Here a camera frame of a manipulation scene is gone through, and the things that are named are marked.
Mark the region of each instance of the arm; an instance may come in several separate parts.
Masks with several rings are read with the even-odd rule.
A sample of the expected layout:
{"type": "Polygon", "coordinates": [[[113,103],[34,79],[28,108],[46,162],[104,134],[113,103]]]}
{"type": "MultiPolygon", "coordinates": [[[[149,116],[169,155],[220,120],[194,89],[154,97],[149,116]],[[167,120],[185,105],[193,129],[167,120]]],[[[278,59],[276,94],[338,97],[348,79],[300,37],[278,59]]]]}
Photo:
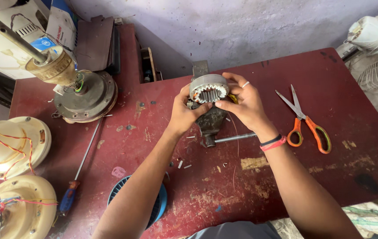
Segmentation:
{"type": "MultiPolygon", "coordinates": [[[[258,90],[251,84],[242,89],[247,81],[241,76],[223,76],[237,82],[230,88],[239,104],[221,100],[215,105],[233,112],[260,142],[276,138],[279,133],[264,112],[258,90]]],[[[308,173],[287,144],[267,150],[265,155],[289,217],[304,238],[362,238],[335,199],[308,173]]]]}
{"type": "Polygon", "coordinates": [[[189,85],[175,97],[168,127],[152,152],[112,199],[96,227],[93,239],[135,239],[142,235],[177,142],[196,119],[212,107],[209,103],[190,110],[186,106],[188,96],[189,85]]]}

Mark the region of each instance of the red workbench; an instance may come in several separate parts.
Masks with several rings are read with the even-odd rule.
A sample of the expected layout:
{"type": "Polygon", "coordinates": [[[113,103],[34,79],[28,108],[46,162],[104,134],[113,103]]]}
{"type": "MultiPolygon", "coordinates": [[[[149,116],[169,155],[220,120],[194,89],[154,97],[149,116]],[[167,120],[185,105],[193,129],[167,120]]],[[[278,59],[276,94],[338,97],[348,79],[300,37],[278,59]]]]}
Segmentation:
{"type": "MultiPolygon", "coordinates": [[[[134,26],[118,29],[121,74],[114,76],[120,88],[117,104],[94,139],[73,208],[67,217],[59,217],[47,236],[50,239],[91,237],[112,187],[121,179],[112,175],[113,168],[123,168],[125,176],[136,170],[167,126],[174,96],[191,79],[139,84],[134,26]]],[[[274,90],[292,99],[293,84],[303,112],[329,133],[332,151],[327,155],[319,152],[305,123],[301,127],[303,144],[291,150],[341,206],[378,199],[378,113],[334,49],[215,73],[224,71],[240,74],[258,88],[267,115],[282,134],[292,130],[295,114],[274,90]]],[[[52,119],[56,109],[54,102],[47,101],[53,98],[53,87],[37,79],[17,80],[10,118],[36,117],[50,128],[52,147],[35,171],[53,185],[60,199],[75,177],[97,122],[71,125],[52,119]]],[[[228,118],[233,122],[224,121],[218,138],[250,132],[234,115],[228,118]]],[[[260,223],[287,216],[257,138],[221,143],[212,149],[204,148],[203,142],[193,125],[178,143],[174,166],[167,169],[170,180],[164,180],[167,208],[143,238],[181,238],[224,222],[260,223]],[[183,160],[183,166],[192,166],[178,169],[177,159],[183,160]]]]}

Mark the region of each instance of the screwdriver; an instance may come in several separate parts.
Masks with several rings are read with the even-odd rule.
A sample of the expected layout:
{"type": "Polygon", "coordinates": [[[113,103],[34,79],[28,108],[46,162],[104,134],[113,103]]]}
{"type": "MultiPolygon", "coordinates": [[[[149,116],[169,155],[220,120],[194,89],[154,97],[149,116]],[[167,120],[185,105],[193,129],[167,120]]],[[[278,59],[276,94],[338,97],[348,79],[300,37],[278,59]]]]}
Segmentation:
{"type": "Polygon", "coordinates": [[[87,147],[87,150],[85,151],[85,155],[84,155],[83,160],[80,164],[80,168],[78,169],[77,175],[75,176],[74,181],[69,182],[69,188],[66,190],[66,193],[65,193],[64,197],[62,198],[62,201],[60,202],[60,206],[59,206],[59,215],[60,216],[66,216],[69,212],[69,209],[71,209],[72,203],[74,202],[76,189],[77,189],[78,185],[80,185],[80,182],[77,181],[78,175],[80,174],[81,168],[83,167],[85,158],[87,157],[87,154],[90,150],[91,143],[93,142],[93,139],[95,138],[97,128],[99,128],[99,125],[101,124],[102,118],[103,117],[101,117],[99,119],[99,121],[97,122],[95,132],[93,133],[93,136],[91,137],[89,146],[87,147]]]}

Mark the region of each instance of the black wristband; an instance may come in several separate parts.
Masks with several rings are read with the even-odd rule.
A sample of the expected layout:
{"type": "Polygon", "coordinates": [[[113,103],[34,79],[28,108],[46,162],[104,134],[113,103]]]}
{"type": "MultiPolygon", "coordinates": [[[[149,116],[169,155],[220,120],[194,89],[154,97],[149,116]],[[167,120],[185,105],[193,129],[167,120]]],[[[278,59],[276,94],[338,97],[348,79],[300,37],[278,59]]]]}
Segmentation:
{"type": "Polygon", "coordinates": [[[267,141],[267,142],[265,142],[265,143],[260,143],[260,146],[263,147],[263,146],[266,146],[266,145],[268,145],[268,144],[271,144],[271,143],[277,142],[277,141],[279,141],[281,138],[282,138],[282,135],[279,134],[276,138],[274,138],[274,139],[272,139],[272,140],[269,140],[269,141],[267,141]]]}

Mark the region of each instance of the metal pipe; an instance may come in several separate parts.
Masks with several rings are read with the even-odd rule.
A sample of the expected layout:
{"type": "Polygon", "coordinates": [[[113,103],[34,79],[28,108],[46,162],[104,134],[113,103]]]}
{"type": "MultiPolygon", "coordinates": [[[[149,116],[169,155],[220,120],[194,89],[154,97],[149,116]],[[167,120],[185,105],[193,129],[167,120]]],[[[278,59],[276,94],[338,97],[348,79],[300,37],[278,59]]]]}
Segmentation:
{"type": "Polygon", "coordinates": [[[39,52],[35,47],[25,41],[16,32],[12,31],[8,26],[0,21],[0,34],[14,43],[16,46],[27,52],[30,56],[36,59],[39,63],[44,63],[47,60],[47,56],[39,52]]]}
{"type": "Polygon", "coordinates": [[[227,138],[216,139],[215,143],[223,143],[223,142],[228,142],[228,141],[232,141],[232,140],[246,139],[246,138],[251,138],[251,137],[257,137],[257,135],[254,132],[246,133],[246,134],[231,136],[231,137],[227,137],[227,138]]]}

